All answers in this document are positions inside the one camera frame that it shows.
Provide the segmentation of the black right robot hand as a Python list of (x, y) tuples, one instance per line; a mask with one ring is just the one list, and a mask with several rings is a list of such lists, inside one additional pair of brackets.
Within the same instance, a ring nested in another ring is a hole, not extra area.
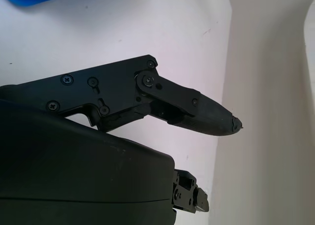
[(147, 115), (207, 135), (240, 131), (222, 105), (156, 67), (145, 55), (1, 87), (1, 224), (172, 225), (177, 210), (209, 211), (171, 156), (109, 133)]

